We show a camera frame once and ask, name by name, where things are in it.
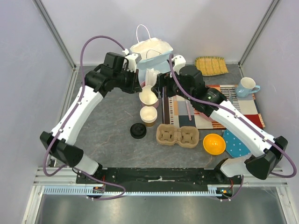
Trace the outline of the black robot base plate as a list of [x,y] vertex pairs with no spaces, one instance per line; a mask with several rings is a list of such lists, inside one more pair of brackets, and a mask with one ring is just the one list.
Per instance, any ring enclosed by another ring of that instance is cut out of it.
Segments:
[[208,185],[240,184],[241,176],[226,177],[216,169],[204,168],[103,168],[93,175],[125,189],[201,189]]

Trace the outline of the pink polka dot plate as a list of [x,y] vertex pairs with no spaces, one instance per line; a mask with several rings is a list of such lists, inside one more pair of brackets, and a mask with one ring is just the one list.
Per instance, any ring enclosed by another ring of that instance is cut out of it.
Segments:
[[206,115],[205,115],[204,113],[202,113],[202,112],[199,112],[199,115],[200,115],[201,117],[203,117],[204,119],[208,120],[208,121],[214,122],[214,119],[212,119],[211,117],[206,116]]

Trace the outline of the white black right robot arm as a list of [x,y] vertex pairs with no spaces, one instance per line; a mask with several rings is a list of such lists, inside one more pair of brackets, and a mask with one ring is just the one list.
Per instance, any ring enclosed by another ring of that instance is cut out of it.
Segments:
[[248,156],[219,163],[220,168],[214,171],[218,183],[243,174],[265,180],[282,159],[288,141],[283,136],[275,138],[267,134],[242,115],[219,90],[206,86],[201,71],[194,65],[184,66],[178,73],[158,74],[152,91],[161,96],[163,88],[168,97],[178,95],[188,99],[194,109],[223,125],[250,150]]

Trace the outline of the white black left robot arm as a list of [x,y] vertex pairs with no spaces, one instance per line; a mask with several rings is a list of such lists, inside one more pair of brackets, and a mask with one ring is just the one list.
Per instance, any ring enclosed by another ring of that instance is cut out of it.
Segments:
[[94,108],[108,92],[119,88],[125,93],[141,92],[137,64],[141,55],[121,56],[109,52],[103,64],[88,72],[78,95],[61,121],[48,133],[42,132],[40,140],[47,151],[65,165],[86,173],[91,183],[102,180],[102,165],[89,158],[74,144],[77,136]]

